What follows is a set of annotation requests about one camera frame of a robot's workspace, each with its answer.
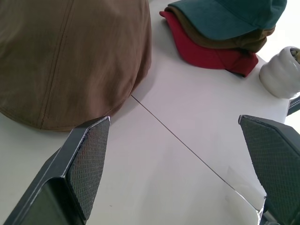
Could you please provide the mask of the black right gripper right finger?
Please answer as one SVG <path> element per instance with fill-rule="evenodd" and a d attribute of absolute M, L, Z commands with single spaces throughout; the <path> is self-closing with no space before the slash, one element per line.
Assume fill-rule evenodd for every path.
<path fill-rule="evenodd" d="M 241 115 L 252 164 L 266 192 L 266 207 L 281 225 L 300 223 L 300 135 L 292 127 Z"/>

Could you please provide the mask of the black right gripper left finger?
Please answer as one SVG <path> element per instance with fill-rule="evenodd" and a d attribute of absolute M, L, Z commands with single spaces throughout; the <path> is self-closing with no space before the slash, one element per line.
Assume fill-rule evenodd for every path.
<path fill-rule="evenodd" d="M 101 181 L 109 116 L 75 127 L 43 164 L 6 225 L 84 225 Z"/>

